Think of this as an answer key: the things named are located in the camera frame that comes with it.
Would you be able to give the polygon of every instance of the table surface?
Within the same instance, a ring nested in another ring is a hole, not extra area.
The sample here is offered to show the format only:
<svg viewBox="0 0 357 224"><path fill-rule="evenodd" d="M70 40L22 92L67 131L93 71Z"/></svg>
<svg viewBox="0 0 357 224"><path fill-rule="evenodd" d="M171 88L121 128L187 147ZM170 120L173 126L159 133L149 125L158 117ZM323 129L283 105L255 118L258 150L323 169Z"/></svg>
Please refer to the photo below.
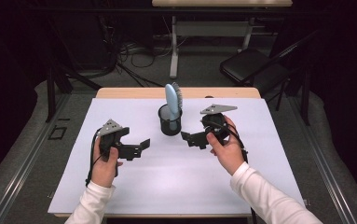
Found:
<svg viewBox="0 0 357 224"><path fill-rule="evenodd" d="M290 7L291 0L153 0L154 7Z"/></svg>
<svg viewBox="0 0 357 224"><path fill-rule="evenodd" d="M211 104L237 106L237 110L224 114L235 121L249 151L251 166L303 204L266 102L255 88L181 91L182 131L202 132L199 112ZM210 95L216 98L204 98ZM48 212L67 217L74 211L85 189L91 138L95 130L113 119L130 127L130 134L121 139L123 144L139 144L150 138L151 146L141 158L124 160L114 180L117 189L106 207L106 217L250 216L249 205L231 190L230 175L210 154L209 146L200 150L189 147L180 134L161 133L157 111L166 104L164 97L164 88L100 89L89 107Z"/></svg>

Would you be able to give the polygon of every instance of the wooden table edge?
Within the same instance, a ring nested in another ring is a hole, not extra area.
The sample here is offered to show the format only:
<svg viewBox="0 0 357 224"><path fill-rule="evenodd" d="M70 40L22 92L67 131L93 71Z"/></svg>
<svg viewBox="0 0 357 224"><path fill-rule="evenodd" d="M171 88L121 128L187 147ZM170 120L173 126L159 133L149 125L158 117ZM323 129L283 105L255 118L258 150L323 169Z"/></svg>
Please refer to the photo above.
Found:
<svg viewBox="0 0 357 224"><path fill-rule="evenodd" d="M185 98L255 98L260 99L259 91L253 87L183 87L180 88ZM162 99L166 97L164 88L101 88L97 91L98 99Z"/></svg>
<svg viewBox="0 0 357 224"><path fill-rule="evenodd" d="M55 217L69 217L70 213L54 213ZM251 214L105 214L107 218L210 218L210 217L250 217Z"/></svg>

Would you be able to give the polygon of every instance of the blue brush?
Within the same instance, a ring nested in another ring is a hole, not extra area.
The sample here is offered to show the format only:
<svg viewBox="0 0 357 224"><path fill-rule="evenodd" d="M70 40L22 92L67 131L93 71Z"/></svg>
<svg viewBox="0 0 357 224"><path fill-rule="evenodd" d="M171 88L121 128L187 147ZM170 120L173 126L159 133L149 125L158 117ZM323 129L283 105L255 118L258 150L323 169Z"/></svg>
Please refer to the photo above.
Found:
<svg viewBox="0 0 357 224"><path fill-rule="evenodd" d="M170 109L170 120L178 119L180 116L180 110L182 108L182 94L181 90L179 89L178 84L173 82L171 85L166 85L166 100L167 105ZM170 129L176 130L177 123L170 122Z"/></svg>

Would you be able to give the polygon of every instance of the white sleeve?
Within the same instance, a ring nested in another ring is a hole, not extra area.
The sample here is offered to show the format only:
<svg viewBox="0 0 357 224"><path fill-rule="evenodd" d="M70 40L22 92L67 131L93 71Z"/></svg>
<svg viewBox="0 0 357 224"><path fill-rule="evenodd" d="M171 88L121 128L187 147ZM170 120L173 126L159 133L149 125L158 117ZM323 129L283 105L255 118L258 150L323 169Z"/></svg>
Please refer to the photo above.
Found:
<svg viewBox="0 0 357 224"><path fill-rule="evenodd" d="M271 185L246 162L232 176L230 187L266 223L322 223L295 199Z"/></svg>
<svg viewBox="0 0 357 224"><path fill-rule="evenodd" d="M80 198L79 205L65 223L101 223L106 204L111 199L114 190L115 186L104 188L90 181Z"/></svg>

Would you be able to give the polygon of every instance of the black pen holder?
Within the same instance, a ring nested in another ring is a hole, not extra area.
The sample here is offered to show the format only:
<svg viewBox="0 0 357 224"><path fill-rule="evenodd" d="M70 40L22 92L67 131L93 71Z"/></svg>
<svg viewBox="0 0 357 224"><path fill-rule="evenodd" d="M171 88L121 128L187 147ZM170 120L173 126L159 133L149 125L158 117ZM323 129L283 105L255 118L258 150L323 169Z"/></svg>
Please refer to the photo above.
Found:
<svg viewBox="0 0 357 224"><path fill-rule="evenodd" d="M179 117L177 119L170 120L171 111L168 105L163 105L158 110L158 117L160 118L160 129L161 131L168 135L174 136L181 131L181 117L182 109L179 111Z"/></svg>

